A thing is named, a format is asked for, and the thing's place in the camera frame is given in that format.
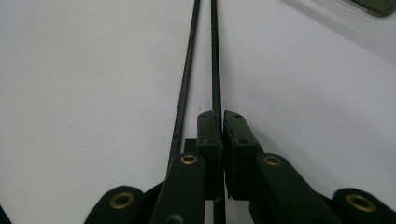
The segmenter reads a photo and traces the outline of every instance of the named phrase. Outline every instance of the white table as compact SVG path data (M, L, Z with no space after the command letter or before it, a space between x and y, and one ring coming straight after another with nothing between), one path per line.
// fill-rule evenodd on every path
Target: white table
M0 4L0 204L14 224L82 223L108 190L164 179L193 1ZM318 192L396 209L396 15L342 0L219 0L223 109ZM185 137L211 109L201 3ZM207 207L210 222L210 206ZM228 223L252 223L227 202Z

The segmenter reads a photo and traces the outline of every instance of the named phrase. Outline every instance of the thin black rod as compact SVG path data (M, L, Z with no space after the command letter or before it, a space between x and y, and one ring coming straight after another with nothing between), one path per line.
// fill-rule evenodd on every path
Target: thin black rod
M212 107L215 112L216 122L221 133L221 90L219 68L219 34L218 34L218 7L217 0L211 1L212 19Z
M222 134L221 122L221 88L219 68L219 34L218 34L218 6L217 0L211 1L211 30L212 30L212 107L215 112L216 123L219 133ZM224 173L219 173L217 184L217 197L213 201L213 223L225 224L225 197L224 197Z
M185 114L184 111L186 108L187 96L189 92L189 84L190 84L190 76L191 76L191 68L192 68L192 56L194 52L195 33L198 24L199 6L200 6L200 0L195 0L194 7L192 10L190 37L189 37L189 44L187 46L186 62L184 63L183 78L181 79L180 95L178 97L175 127L172 135L171 149L169 152L169 161L167 168L168 171L174 157L178 153L180 153L180 142L181 142L181 135L183 134L183 123L184 123L184 114Z

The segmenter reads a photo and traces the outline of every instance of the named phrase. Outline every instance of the black mechanism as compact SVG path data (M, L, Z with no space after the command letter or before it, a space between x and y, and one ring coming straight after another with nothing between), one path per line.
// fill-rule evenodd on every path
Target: black mechanism
M205 200L213 201L213 223L226 223L224 174L229 197L250 201L255 224L396 223L396 213L367 192L340 189L332 200L316 193L285 158L262 150L242 115L225 111L222 122L216 0L211 3L213 109L198 115L198 136L186 139L181 153L199 5L195 0L165 180L146 193L110 190L85 223L199 224Z

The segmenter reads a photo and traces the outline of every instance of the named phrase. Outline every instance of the black plastic part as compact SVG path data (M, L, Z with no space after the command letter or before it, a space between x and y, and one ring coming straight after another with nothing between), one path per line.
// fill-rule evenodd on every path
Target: black plastic part
M339 189L333 203L346 223L394 224L396 214L373 195L359 189Z
M182 162L184 156L197 160L193 164L185 164ZM149 223L204 223L204 182L204 157L193 152L176 156L163 182Z
M7 217L6 213L4 212L3 208L0 206L0 223L2 224L11 224L11 221Z
M243 116L225 111L223 125L224 169L229 196L235 200L249 200L254 161L262 149Z
M255 184L252 190L252 196L249 203L249 211L254 224L277 224L276 217L262 195L259 186Z
M197 139L186 138L184 140L184 151L183 152L197 152Z
M133 194L133 201L124 208L111 206L113 197L121 194ZM119 197L116 205L125 204L123 196ZM144 196L139 189L132 187L117 187L107 192L91 210L85 224L141 224L141 209L143 208Z
M149 223L149 219L151 217L152 211L154 210L155 203L157 202L158 196L160 195L162 188L163 182L144 193L145 202L143 209L141 210L141 223Z
M396 10L396 0L350 0L367 9L367 13L376 17L386 17Z
M284 158L262 153L256 179L278 223L343 223Z
M197 152L205 158L205 198L214 200L217 195L221 167L222 143L215 113L206 111L197 118Z

